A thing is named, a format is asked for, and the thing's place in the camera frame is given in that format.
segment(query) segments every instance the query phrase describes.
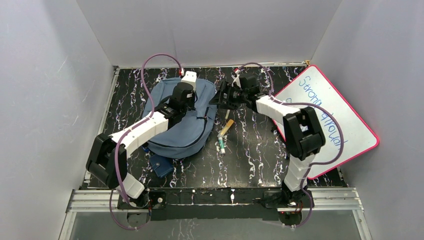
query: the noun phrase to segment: small bottle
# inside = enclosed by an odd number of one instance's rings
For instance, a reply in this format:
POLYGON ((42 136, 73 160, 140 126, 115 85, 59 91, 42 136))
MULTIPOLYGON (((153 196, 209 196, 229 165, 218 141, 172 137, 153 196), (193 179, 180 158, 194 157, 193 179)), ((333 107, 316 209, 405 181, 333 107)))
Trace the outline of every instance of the small bottle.
POLYGON ((219 151, 221 155, 225 155, 224 140, 222 136, 218 137, 218 142, 219 142, 219 151))

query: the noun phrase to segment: glass panel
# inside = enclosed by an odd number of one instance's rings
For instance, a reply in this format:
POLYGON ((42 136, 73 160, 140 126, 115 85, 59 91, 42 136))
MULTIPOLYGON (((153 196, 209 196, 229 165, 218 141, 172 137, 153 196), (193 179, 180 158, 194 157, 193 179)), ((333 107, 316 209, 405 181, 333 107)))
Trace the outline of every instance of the glass panel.
MULTIPOLYGON (((116 213, 127 223, 126 213, 116 213)), ((131 216, 146 221, 146 215, 131 216)), ((72 240, 108 239, 284 239, 284 240, 360 240, 351 210, 314 211, 309 222, 296 230, 282 228, 279 221, 261 219, 178 219, 152 221, 145 227, 130 231, 117 226, 108 212, 79 212, 72 229, 72 240)))

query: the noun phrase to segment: whiteboard red frame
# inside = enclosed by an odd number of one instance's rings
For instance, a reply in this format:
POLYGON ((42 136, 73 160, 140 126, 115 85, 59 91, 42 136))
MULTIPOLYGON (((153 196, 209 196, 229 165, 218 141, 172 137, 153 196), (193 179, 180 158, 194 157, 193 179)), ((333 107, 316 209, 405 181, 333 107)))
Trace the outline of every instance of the whiteboard red frame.
MULTIPOLYGON (((371 130, 371 128, 368 126, 368 124, 362 119, 362 117, 361 116, 359 116, 359 114, 355 111, 355 109, 348 103, 348 101, 346 101, 346 99, 342 96, 342 94, 340 94, 340 92, 339 92, 339 90, 337 90, 337 88, 331 83, 331 81, 324 75, 324 73, 321 71, 321 69, 319 69, 316 65, 310 65, 310 66, 308 66, 305 70, 303 70, 299 75, 297 75, 294 79, 293 79, 293 81, 291 81, 289 84, 287 84, 283 89, 281 89, 281 91, 279 91, 277 94, 275 94, 274 96, 276 97, 278 94, 280 94, 285 88, 287 88, 290 84, 292 84, 293 82, 295 82, 297 79, 298 79, 298 77, 300 77, 301 75, 302 75, 302 73, 304 72, 304 71, 306 71, 307 69, 309 69, 309 68, 311 68, 311 67, 314 67, 314 68, 316 68, 318 71, 319 71, 319 73, 327 80, 327 82, 332 86, 332 88, 336 91, 336 93, 341 97, 341 99, 343 99, 343 101, 349 106, 349 108, 355 113, 355 115, 361 120, 361 122, 366 126, 366 128, 372 133, 372 135, 376 138, 376 143, 375 143, 375 145, 374 146, 371 146, 370 148, 367 148, 367 149, 365 149, 364 151, 362 151, 362 152, 360 152, 360 153, 358 153, 358 154, 356 154, 356 155, 354 155, 353 157, 351 157, 351 158, 349 158, 349 159, 347 159, 347 160, 345 160, 345 161, 343 161, 343 162, 341 162, 341 163, 339 163, 339 164, 337 164, 336 166, 334 166, 334 167, 332 167, 332 168, 330 168, 330 169, 328 169, 327 171, 325 171, 325 172, 323 172, 323 173, 320 173, 319 175, 316 175, 316 176, 313 176, 313 177, 307 177, 308 179, 315 179, 315 178, 317 178, 317 177, 319 177, 319 176, 321 176, 321 175, 324 175, 324 174, 326 174, 326 173, 328 173, 329 171, 331 171, 331 170, 333 170, 333 169, 335 169, 335 168, 337 168, 337 167, 339 167, 339 166, 341 166, 341 165, 343 165, 344 163, 346 163, 346 162, 348 162, 348 161, 350 161, 350 160, 352 160, 352 159, 354 159, 354 158, 356 158, 357 156, 359 156, 359 155, 361 155, 361 154, 363 154, 363 153, 366 153, 366 152, 368 152, 369 150, 371 150, 371 149, 373 149, 373 148, 375 148, 375 147, 377 147, 377 145, 379 145, 379 143, 380 143, 380 138, 374 133, 374 131, 373 130, 371 130)), ((281 134, 281 136, 282 136, 282 138, 284 139, 284 141, 286 141, 286 138, 284 137, 284 135, 283 135, 283 133, 282 133, 282 131, 281 131, 281 129, 278 127, 278 125, 277 125, 277 122, 275 121, 275 120, 273 120, 274 121, 274 124, 277 126, 277 128, 278 128, 278 131, 279 131, 279 133, 281 134)))

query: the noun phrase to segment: backpack zipper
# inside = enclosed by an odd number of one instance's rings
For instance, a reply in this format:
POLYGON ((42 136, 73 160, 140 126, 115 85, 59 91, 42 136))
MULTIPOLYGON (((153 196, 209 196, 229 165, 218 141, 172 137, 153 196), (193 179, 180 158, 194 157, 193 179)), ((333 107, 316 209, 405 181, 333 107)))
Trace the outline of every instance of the backpack zipper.
POLYGON ((156 145, 161 146, 161 147, 165 147, 165 148, 179 148, 179 149, 188 148, 188 147, 195 145, 200 140, 200 138, 203 136, 203 134, 205 133, 206 124, 208 123, 208 117, 207 117, 208 111, 209 111, 209 107, 206 108, 206 111, 204 112, 204 117, 201 117, 201 116, 197 117, 197 119, 203 119, 204 120, 203 130, 201 131, 201 134, 199 135, 199 137, 196 140, 194 140, 192 143, 190 143, 189 145, 187 145, 187 146, 168 146, 168 145, 160 144, 160 143, 157 143, 157 142, 154 142, 154 141, 148 141, 148 142, 150 142, 152 144, 156 144, 156 145))

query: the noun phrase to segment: white wall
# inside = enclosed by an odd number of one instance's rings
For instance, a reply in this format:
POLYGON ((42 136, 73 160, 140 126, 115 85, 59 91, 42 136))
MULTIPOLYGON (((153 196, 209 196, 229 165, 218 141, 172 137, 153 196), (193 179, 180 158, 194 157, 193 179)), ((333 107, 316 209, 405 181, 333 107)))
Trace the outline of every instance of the white wall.
POLYGON ((2 1, 0 66, 0 239, 54 240, 113 68, 75 0, 2 1))
POLYGON ((342 166, 373 239, 424 236, 424 1, 344 0, 312 58, 379 135, 342 166))
POLYGON ((342 0, 77 1, 111 63, 140 67, 159 52, 188 66, 309 60, 342 0))

